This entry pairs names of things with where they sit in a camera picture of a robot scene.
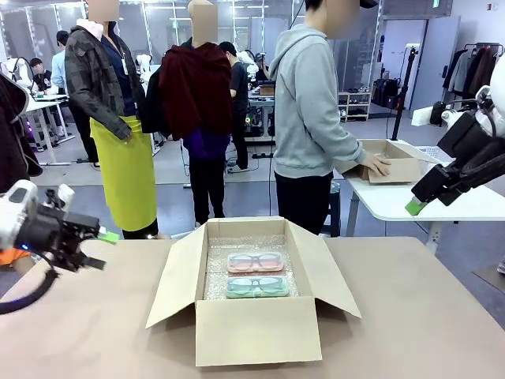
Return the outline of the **black stool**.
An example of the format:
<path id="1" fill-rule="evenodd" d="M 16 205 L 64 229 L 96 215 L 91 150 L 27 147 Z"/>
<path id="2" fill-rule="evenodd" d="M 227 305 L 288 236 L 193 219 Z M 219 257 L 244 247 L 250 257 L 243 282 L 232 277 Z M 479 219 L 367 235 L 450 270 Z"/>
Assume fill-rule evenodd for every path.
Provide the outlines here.
<path id="1" fill-rule="evenodd" d="M 323 225 L 323 234 L 330 235 L 332 238 L 341 235 L 341 199 L 340 199 L 340 184 L 338 180 L 331 180 L 331 189 L 329 196 L 329 208 L 327 218 Z"/>

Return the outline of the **white table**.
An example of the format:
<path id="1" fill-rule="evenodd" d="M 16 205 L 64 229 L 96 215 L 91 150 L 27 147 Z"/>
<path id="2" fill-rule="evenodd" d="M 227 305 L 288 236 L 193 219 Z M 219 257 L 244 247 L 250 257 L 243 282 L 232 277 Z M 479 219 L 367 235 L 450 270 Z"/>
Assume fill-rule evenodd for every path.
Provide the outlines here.
<path id="1" fill-rule="evenodd" d="M 375 218 L 385 222 L 428 222 L 425 245 L 433 253 L 437 250 L 444 223 L 505 221 L 505 197 L 486 186 L 462 194 L 449 206 L 434 200 L 418 216 L 411 216 L 405 206 L 412 199 L 411 189 L 417 182 L 371 184 L 359 177 L 343 177 L 353 188 L 347 237 L 354 236 L 359 204 L 363 204 Z"/>

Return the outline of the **person right forearm grey sleeve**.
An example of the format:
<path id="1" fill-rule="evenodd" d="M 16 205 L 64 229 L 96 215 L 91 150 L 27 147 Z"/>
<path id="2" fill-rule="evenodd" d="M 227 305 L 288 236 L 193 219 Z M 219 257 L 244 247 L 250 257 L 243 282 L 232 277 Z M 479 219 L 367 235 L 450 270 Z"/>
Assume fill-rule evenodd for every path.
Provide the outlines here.
<path id="1" fill-rule="evenodd" d="M 340 131 L 332 138 L 330 144 L 331 158 L 336 163 L 339 173 L 345 173 L 363 164 L 368 157 L 362 143 L 352 134 Z"/>

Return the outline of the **pink glasses case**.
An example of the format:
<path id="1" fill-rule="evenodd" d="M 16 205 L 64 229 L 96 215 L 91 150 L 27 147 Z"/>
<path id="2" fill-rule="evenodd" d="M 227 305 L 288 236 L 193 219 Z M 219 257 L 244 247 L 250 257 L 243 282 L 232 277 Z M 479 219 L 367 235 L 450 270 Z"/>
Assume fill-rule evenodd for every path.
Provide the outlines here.
<path id="1" fill-rule="evenodd" d="M 231 254 L 230 256 L 235 256 L 235 255 L 260 255 L 260 254 L 266 254 L 266 253 L 236 253 L 236 254 Z M 229 273 L 253 273 L 253 272 L 280 272 L 284 269 L 284 260 L 283 257 L 280 253 L 274 252 L 273 254 L 279 255 L 282 259 L 282 266 L 278 267 L 276 270 L 270 269 L 262 269 L 262 268 L 246 268 L 246 269 L 236 269 L 236 268 L 230 268 L 229 267 L 229 258 L 227 258 L 227 263 L 226 263 L 226 269 Z"/>

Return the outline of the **person right hand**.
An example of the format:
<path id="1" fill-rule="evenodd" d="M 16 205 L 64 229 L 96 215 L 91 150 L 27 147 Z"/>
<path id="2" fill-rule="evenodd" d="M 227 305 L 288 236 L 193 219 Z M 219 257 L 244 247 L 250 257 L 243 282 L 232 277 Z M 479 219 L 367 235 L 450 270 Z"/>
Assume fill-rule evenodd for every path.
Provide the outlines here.
<path id="1" fill-rule="evenodd" d="M 387 176 L 390 174 L 391 162 L 383 156 L 377 156 L 367 152 L 362 165 L 379 176 Z"/>

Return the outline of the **dark suitcases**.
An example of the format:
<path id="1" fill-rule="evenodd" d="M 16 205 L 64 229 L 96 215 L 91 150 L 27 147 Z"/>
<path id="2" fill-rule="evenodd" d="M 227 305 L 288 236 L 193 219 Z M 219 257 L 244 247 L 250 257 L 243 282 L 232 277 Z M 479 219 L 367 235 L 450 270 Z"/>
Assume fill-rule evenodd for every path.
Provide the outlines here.
<path id="1" fill-rule="evenodd" d="M 377 79 L 372 87 L 372 103 L 380 107 L 396 109 L 400 93 L 401 80 L 395 79 Z"/>

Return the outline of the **seated person black white jacket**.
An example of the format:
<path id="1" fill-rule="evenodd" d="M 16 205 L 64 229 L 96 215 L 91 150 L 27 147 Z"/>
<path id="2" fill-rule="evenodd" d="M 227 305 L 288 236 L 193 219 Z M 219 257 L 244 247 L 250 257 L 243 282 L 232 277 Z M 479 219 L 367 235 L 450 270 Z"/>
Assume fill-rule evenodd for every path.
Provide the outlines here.
<path id="1" fill-rule="evenodd" d="M 43 62 L 40 58 L 32 58 L 29 65 L 33 69 L 33 80 L 38 88 L 38 92 L 47 93 L 52 87 L 51 71 L 44 69 Z"/>

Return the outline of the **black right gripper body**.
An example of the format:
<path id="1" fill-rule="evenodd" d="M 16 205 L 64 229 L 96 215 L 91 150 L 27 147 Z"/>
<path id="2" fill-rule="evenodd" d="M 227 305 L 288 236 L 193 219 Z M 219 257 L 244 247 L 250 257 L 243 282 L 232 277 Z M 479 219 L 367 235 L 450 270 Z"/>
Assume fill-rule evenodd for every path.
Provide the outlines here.
<path id="1" fill-rule="evenodd" d="M 420 204 L 429 204 L 440 200 L 444 205 L 451 205 L 458 197 L 471 190 L 466 178 L 473 169 L 473 163 L 456 159 L 444 166 L 438 163 L 412 188 L 413 197 Z"/>

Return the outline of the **mannequin plaid jacket yellow skirt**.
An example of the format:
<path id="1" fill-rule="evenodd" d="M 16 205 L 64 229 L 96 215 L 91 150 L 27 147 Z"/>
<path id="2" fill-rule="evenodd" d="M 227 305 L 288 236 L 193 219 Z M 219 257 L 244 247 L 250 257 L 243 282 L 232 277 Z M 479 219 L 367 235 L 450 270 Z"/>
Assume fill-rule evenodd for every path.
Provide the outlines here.
<path id="1" fill-rule="evenodd" d="M 65 48 L 69 99 L 88 117 L 106 203 L 126 239 L 159 237 L 145 92 L 130 49 L 115 31 L 120 0 L 84 0 Z"/>

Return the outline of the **clothes rack with coats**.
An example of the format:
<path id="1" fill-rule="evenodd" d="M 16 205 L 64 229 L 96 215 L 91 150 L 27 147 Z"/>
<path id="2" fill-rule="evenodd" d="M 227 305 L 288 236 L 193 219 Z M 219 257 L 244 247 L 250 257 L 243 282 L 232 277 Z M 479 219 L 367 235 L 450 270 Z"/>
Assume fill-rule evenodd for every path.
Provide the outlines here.
<path id="1" fill-rule="evenodd" d="M 489 85 L 492 71 L 504 53 L 501 43 L 467 43 L 453 55 L 444 74 L 444 91 L 456 98 L 473 98 L 483 85 Z"/>

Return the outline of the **person in grey hoodie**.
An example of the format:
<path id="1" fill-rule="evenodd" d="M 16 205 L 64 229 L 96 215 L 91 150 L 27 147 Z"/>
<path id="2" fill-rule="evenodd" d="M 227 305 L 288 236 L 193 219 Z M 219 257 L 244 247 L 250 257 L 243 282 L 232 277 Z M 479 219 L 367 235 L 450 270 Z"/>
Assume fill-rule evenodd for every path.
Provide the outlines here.
<path id="1" fill-rule="evenodd" d="M 376 5 L 376 0 L 305 0 L 304 22 L 279 35 L 270 65 L 279 215 L 315 235 L 327 217 L 334 178 L 330 144 L 336 133 L 346 131 L 328 40 L 340 37 L 361 9 Z"/>

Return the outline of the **person in light blue shirt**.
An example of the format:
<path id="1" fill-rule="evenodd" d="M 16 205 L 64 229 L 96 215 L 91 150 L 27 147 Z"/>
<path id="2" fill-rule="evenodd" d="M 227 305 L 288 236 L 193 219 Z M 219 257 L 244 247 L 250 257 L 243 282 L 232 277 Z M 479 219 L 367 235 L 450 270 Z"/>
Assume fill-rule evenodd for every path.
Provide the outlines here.
<path id="1" fill-rule="evenodd" d="M 51 62 L 51 83 L 58 90 L 59 95 L 67 94 L 67 84 L 65 75 L 65 49 L 69 33 L 60 30 L 56 34 L 57 45 L 60 51 L 55 54 Z"/>

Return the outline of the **clear bubble wrap sheet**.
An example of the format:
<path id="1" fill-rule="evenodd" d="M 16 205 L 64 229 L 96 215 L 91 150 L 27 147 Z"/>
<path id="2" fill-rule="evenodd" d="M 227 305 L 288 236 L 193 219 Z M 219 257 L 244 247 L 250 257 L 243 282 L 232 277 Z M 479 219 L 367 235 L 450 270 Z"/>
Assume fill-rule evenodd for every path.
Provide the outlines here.
<path id="1" fill-rule="evenodd" d="M 227 258 L 236 253 L 280 253 L 280 272 L 229 273 Z M 242 238 L 210 238 L 205 273 L 204 299 L 297 297 L 300 291 L 283 235 Z"/>

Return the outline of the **small cardboard box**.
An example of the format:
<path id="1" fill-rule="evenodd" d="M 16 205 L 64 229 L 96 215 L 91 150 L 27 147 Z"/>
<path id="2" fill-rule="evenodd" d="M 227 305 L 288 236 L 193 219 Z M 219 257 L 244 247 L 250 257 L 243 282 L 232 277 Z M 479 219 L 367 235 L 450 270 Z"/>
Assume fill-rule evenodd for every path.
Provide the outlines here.
<path id="1" fill-rule="evenodd" d="M 438 163 L 414 146 L 399 141 L 366 139 L 361 142 L 366 151 L 376 156 L 383 156 L 390 162 L 390 174 L 377 175 L 371 169 L 349 161 L 335 162 L 338 173 L 345 177 L 359 177 L 371 184 L 415 183 L 430 167 Z"/>

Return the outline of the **glasses with pinkish lenses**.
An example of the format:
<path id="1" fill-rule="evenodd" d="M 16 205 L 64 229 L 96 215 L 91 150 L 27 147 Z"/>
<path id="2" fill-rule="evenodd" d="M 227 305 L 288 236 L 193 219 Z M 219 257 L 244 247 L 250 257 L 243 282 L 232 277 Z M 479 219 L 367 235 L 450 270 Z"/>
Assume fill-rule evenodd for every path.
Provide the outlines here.
<path id="1" fill-rule="evenodd" d="M 282 266 L 282 259 L 279 255 L 266 253 L 260 255 L 235 255 L 229 258 L 229 267 L 236 269 L 262 268 L 276 270 Z"/>

